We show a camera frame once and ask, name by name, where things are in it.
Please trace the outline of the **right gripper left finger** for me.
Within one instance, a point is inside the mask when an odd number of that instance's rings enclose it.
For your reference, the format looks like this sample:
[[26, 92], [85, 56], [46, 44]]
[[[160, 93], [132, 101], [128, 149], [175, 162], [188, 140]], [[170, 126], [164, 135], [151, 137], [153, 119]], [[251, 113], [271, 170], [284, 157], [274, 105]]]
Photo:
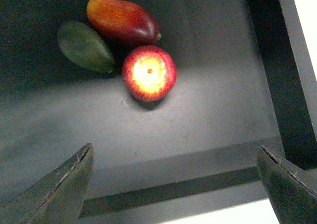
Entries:
[[2, 224], [75, 224], [93, 172], [94, 148], [84, 145], [68, 160], [0, 207]]

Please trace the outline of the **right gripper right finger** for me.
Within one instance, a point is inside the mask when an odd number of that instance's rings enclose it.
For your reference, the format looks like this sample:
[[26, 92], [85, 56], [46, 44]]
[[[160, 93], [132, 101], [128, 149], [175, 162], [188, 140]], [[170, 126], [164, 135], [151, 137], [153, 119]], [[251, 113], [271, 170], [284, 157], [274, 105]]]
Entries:
[[317, 222], [317, 179], [265, 146], [257, 153], [257, 167], [280, 224]]

